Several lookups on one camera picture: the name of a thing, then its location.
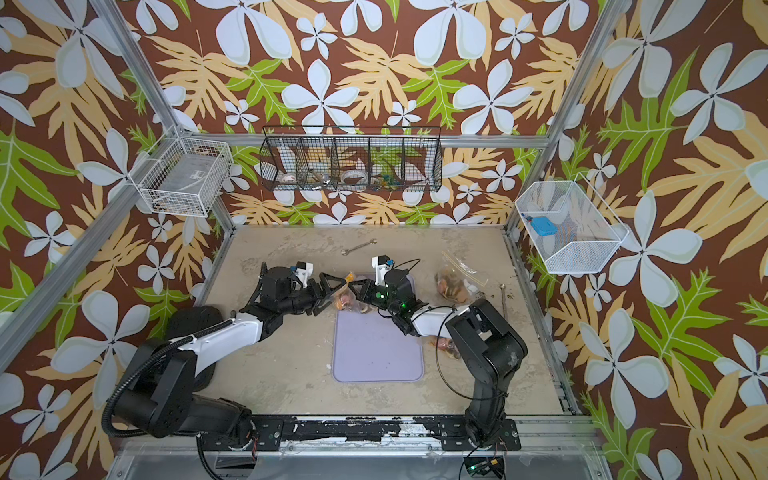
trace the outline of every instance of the purple mat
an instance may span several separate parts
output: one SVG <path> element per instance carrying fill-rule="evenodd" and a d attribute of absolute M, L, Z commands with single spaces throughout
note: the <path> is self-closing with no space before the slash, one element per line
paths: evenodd
<path fill-rule="evenodd" d="M 413 285 L 413 278 L 409 275 L 408 279 Z M 333 378 L 337 382 L 417 382 L 422 376 L 424 356 L 419 338 L 403 335 L 392 320 L 376 312 L 337 313 L 333 341 Z"/>

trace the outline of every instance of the small item in basket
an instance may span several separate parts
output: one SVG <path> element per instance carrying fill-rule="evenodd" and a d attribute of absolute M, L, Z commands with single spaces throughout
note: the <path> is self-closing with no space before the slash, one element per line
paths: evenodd
<path fill-rule="evenodd" d="M 531 222 L 533 230 L 542 237 L 555 235 L 558 232 L 558 228 L 547 217 L 527 217 L 527 220 Z"/>
<path fill-rule="evenodd" d="M 355 274 L 350 273 L 345 280 L 347 285 L 343 286 L 338 292 L 333 294 L 333 304 L 339 311 L 367 313 L 371 307 L 366 303 L 360 302 L 355 298 L 355 294 L 349 289 L 349 282 L 354 281 Z"/>
<path fill-rule="evenodd" d="M 448 353 L 450 356 L 457 360 L 462 358 L 462 354 L 458 352 L 458 348 L 456 348 L 456 344 L 453 343 L 453 340 L 443 337 L 438 338 L 436 336 L 429 336 L 427 339 L 429 345 L 432 346 L 434 346 L 435 342 L 437 342 L 438 350 Z"/>

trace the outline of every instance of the blue object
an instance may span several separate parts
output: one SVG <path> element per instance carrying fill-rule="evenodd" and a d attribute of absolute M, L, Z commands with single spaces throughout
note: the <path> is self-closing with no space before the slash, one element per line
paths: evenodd
<path fill-rule="evenodd" d="M 530 222 L 531 227 L 542 237 L 555 235 L 558 232 L 558 228 L 547 217 L 536 217 L 531 219 Z"/>

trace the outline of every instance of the wire basket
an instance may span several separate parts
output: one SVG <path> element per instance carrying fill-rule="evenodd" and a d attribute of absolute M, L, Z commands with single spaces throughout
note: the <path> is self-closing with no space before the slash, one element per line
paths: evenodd
<path fill-rule="evenodd" d="M 152 157 L 155 164 L 137 184 L 158 213 L 207 217 L 229 177 L 232 152 L 224 142 L 176 137 Z"/>
<path fill-rule="evenodd" d="M 588 182 L 587 185 L 588 191 L 584 191 L 571 180 L 534 182 L 515 201 L 531 242 L 549 273 L 598 273 L 629 235 L 629 228 L 599 192 Z M 610 212 L 613 226 L 601 211 Z M 538 217 L 554 224 L 555 233 L 539 234 L 531 224 Z"/>
<path fill-rule="evenodd" d="M 402 128 L 391 128 L 397 133 L 308 135 L 265 127 L 260 150 L 263 185 L 268 190 L 439 189 L 440 130 L 406 135 Z"/>

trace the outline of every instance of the black mounting bracket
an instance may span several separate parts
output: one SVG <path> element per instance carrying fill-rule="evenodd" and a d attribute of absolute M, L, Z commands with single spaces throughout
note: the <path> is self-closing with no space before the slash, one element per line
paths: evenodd
<path fill-rule="evenodd" d="M 447 452 L 465 452 L 476 447 L 476 445 L 469 441 L 467 424 L 464 418 L 441 419 L 437 427 L 437 434 L 439 435 L 443 450 Z M 499 443 L 500 445 L 497 445 L 498 448 L 505 448 L 511 452 L 522 448 L 518 427 L 512 419 L 504 419 L 497 438 L 497 442 L 489 442 L 489 444 Z"/>

